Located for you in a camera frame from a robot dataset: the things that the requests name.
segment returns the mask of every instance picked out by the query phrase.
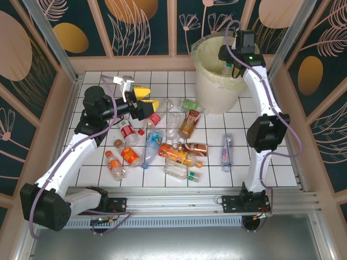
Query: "plastic bucket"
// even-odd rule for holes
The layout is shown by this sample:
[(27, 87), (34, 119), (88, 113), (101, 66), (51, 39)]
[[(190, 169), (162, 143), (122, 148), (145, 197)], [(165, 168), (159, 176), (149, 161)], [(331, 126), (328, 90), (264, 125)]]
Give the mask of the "plastic bucket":
[[(229, 37), (229, 45), (232, 45), (234, 40)], [(196, 100), (212, 114), (231, 110), (236, 104), (240, 91), (247, 87), (240, 76), (234, 79), (222, 75), (226, 63), (218, 59), (218, 53), (224, 44), (224, 36), (209, 35), (192, 45), (191, 57), (197, 71)]]

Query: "robotic arm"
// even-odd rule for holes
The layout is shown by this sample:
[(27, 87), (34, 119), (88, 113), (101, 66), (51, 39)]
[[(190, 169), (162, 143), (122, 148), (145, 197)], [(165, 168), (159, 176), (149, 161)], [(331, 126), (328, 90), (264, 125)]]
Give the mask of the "robotic arm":
[[(234, 45), (229, 48), (232, 50), (233, 56), (252, 68), (252, 70), (246, 68), (233, 58), (226, 45), (220, 48), (219, 59), (233, 64), (240, 71), (240, 75), (250, 89), (258, 118), (247, 132), (247, 142), (252, 148), (248, 175), (242, 184), (239, 196), (222, 197), (223, 210), (225, 213), (258, 212), (259, 208), (265, 207), (270, 211), (271, 207), (264, 186), (261, 183), (260, 172), (262, 170), (262, 179), (265, 179), (271, 159), (271, 155), (268, 155), (268, 153), (277, 149), (287, 131), (287, 127), (279, 120), (274, 110), (288, 124), (290, 123), (290, 117), (288, 114), (282, 114), (281, 109), (275, 102), (267, 78), (264, 57), (261, 54), (255, 54), (255, 32), (252, 30), (237, 30)], [(263, 78), (265, 84), (254, 71)], [(269, 103), (267, 93), (269, 93), (272, 103)]]
[[(117, 117), (130, 114), (133, 119), (142, 120), (153, 114), (158, 106), (156, 100), (143, 100), (150, 90), (134, 86), (132, 77), (114, 77), (114, 82), (121, 85), (123, 97), (116, 99)], [(49, 178), (52, 170), (61, 161), (62, 157), (82, 139), (90, 137), (106, 129), (108, 120), (114, 116), (114, 107), (110, 96), (106, 95), (99, 86), (92, 86), (85, 91), (83, 100), (85, 109), (82, 112), (72, 140), (60, 155), (55, 164), (34, 185), (24, 184), (20, 191), (24, 219), (29, 220), (30, 210), (34, 199)], [(34, 223), (49, 229), (59, 231), (68, 222), (71, 216), (86, 210), (107, 212), (109, 206), (107, 191), (98, 187), (87, 187), (84, 191), (65, 196), (68, 186), (82, 163), (92, 154), (105, 138), (106, 133), (88, 139), (76, 147), (61, 163), (49, 184), (40, 195), (34, 212)]]

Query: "plastic bag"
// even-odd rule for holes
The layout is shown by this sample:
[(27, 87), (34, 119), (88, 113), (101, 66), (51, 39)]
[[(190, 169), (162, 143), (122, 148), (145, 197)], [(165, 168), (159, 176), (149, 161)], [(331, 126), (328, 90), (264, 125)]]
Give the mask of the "plastic bag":
[[(199, 73), (203, 73), (211, 82), (230, 90), (244, 90), (247, 85), (241, 76), (236, 79), (222, 74), (226, 66), (225, 61), (218, 59), (219, 49), (225, 44), (225, 32), (211, 34), (198, 40), (191, 46), (190, 56)], [(228, 37), (229, 45), (233, 45), (235, 38)]]

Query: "gray floor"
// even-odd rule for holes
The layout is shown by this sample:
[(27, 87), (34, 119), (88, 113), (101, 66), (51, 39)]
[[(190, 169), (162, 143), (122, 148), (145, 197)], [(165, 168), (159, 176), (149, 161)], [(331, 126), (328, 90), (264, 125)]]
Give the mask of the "gray floor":
[(257, 233), (240, 227), (120, 229), (105, 237), (89, 230), (50, 232), (32, 260), (320, 259), (306, 216), (274, 216)]

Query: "wallpaper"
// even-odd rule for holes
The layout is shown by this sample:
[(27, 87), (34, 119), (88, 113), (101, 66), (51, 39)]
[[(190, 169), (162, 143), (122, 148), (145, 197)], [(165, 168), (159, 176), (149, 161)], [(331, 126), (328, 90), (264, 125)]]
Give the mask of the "wallpaper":
[(316, 4), (314, 5), (313, 11), (311, 12), (311, 14), (309, 15), (308, 19), (306, 20), (303, 28), (301, 29), (301, 32), (298, 34), (297, 38), (295, 39), (295, 41), (292, 44), (292, 47), (290, 48), (290, 50), (288, 51), (288, 54), (286, 55), (286, 57), (284, 58), (284, 62), (287, 63), (288, 59), (290, 58), (290, 56), (292, 55), (294, 49), (297, 46), (298, 41), (301, 39), (303, 33), (306, 31), (307, 26), (309, 25), (309, 23), (311, 22), (312, 18), (314, 17), (314, 15), (317, 12), (317, 9), (319, 8), (320, 4), (322, 3), (323, 0), (317, 0)]
[(244, 0), (177, 0), (177, 55), (190, 54), (191, 45), (200, 38), (240, 20), (244, 7)]
[(9, 0), (0, 5), (0, 83), (41, 117), (56, 70)]
[(256, 0), (248, 30), (256, 32), (262, 54), (275, 54), (304, 0)]
[(288, 71), (306, 116), (347, 77), (347, 2), (330, 1)]
[(0, 230), (1, 230), (2, 224), (4, 223), (6, 213), (7, 213), (7, 209), (5, 207), (0, 207)]
[(340, 204), (340, 208), (341, 208), (342, 214), (345, 218), (345, 221), (347, 223), (347, 203)]
[(335, 192), (347, 189), (347, 92), (311, 124)]
[(13, 196), (36, 128), (0, 97), (0, 194)]
[(115, 56), (168, 55), (166, 0), (98, 0)]
[(87, 0), (37, 0), (37, 3), (69, 57), (106, 55)]

